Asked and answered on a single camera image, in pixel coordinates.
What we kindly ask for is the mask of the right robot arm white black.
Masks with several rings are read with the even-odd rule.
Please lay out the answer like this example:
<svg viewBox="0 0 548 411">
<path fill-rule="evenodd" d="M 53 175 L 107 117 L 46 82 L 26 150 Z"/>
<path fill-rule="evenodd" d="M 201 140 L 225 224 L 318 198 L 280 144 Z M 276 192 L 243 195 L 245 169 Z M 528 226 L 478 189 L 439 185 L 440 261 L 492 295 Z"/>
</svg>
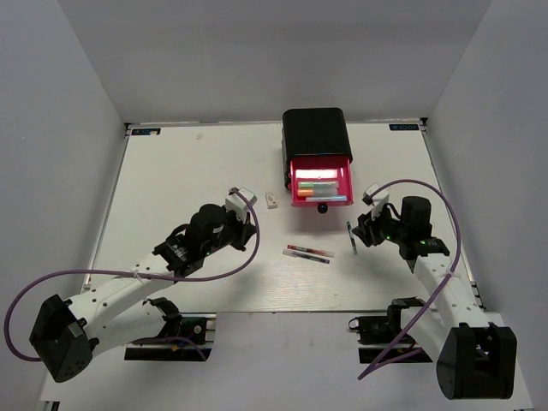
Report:
<svg viewBox="0 0 548 411">
<path fill-rule="evenodd" d="M 413 338 L 434 362 L 440 390 L 450 400 L 509 399 L 514 392 L 517 338 L 496 325 L 451 272 L 443 241 L 432 236 L 432 205 L 407 196 L 397 217 L 385 194 L 366 195 L 372 209 L 353 229 L 368 247 L 390 241 L 429 294 L 392 301 L 386 329 L 399 342 Z"/>
</svg>

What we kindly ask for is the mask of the pink drawer with black knob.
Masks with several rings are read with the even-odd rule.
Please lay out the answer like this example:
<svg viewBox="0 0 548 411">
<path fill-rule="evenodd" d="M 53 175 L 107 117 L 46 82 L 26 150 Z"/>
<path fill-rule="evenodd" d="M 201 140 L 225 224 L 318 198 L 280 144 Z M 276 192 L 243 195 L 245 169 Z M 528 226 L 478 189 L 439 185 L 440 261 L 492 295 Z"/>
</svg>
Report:
<svg viewBox="0 0 548 411">
<path fill-rule="evenodd" d="M 314 208 L 325 214 L 332 207 L 354 203 L 349 156 L 295 157 L 286 164 L 284 177 L 293 207 Z"/>
</svg>

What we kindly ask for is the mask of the orange highlighter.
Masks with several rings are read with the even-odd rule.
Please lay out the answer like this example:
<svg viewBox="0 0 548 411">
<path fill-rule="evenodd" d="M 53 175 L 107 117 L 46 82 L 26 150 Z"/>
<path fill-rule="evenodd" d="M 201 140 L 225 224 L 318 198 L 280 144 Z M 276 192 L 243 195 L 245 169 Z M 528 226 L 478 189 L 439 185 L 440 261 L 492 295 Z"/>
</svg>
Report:
<svg viewBox="0 0 548 411">
<path fill-rule="evenodd" d="M 302 198 L 307 197 L 327 197 L 337 196 L 337 188 L 299 188 L 297 190 L 297 196 Z"/>
</svg>

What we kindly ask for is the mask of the green highlighter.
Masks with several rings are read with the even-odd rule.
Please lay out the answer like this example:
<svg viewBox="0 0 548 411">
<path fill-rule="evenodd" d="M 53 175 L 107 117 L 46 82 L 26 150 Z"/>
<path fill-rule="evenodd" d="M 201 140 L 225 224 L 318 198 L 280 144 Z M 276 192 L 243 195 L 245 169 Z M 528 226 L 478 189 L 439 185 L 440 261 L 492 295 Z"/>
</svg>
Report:
<svg viewBox="0 0 548 411">
<path fill-rule="evenodd" d="M 299 189 L 335 188 L 338 189 L 338 181 L 299 181 Z"/>
</svg>

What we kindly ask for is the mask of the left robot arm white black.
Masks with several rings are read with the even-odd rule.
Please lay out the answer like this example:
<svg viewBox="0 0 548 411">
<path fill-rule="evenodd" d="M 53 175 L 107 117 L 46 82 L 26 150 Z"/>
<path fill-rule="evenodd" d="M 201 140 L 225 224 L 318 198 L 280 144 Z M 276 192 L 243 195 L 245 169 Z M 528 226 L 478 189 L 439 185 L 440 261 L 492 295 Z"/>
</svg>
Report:
<svg viewBox="0 0 548 411">
<path fill-rule="evenodd" d="M 259 239 L 255 202 L 241 190 L 224 205 L 203 205 L 130 271 L 107 271 L 108 281 L 86 293 L 45 300 L 29 342 L 52 379 L 67 382 L 95 357 L 127 343 L 192 344 L 176 305 L 152 294 L 198 282 L 194 274 L 206 258 L 225 247 L 243 252 L 251 238 Z"/>
</svg>

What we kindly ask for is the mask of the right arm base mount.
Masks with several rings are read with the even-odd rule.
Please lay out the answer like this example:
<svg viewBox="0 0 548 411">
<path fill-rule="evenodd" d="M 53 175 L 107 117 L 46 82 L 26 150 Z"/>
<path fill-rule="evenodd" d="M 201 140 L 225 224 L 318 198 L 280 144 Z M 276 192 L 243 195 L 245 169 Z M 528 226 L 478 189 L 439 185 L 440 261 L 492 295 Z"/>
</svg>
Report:
<svg viewBox="0 0 548 411">
<path fill-rule="evenodd" d="M 361 364 L 369 364 L 397 335 L 392 331 L 386 315 L 365 315 L 353 317 L 348 322 L 348 330 L 357 335 L 358 355 Z M 398 363 L 426 364 L 432 363 L 431 358 L 422 347 L 411 337 L 405 336 L 385 357 L 385 360 L 396 358 L 413 350 L 419 353 L 399 360 Z"/>
</svg>

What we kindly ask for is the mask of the blue highlighter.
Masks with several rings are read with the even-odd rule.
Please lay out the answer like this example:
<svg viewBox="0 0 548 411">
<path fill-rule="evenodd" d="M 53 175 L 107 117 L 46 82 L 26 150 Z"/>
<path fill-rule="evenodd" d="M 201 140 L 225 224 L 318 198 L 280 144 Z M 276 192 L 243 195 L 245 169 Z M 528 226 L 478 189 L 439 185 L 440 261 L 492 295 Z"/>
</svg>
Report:
<svg viewBox="0 0 548 411">
<path fill-rule="evenodd" d="M 332 195 L 332 196 L 309 196 L 305 198 L 306 202 L 345 202 L 348 198 L 346 195 Z"/>
</svg>

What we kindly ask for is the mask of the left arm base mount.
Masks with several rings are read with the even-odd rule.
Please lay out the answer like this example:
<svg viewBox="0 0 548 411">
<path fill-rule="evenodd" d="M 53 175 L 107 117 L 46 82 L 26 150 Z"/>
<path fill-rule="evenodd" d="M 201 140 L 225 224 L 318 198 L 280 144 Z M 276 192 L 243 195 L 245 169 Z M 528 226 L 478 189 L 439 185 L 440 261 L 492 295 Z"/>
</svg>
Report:
<svg viewBox="0 0 548 411">
<path fill-rule="evenodd" d="M 128 344 L 124 360 L 205 362 L 213 348 L 216 318 L 215 314 L 179 314 L 148 342 Z"/>
</svg>

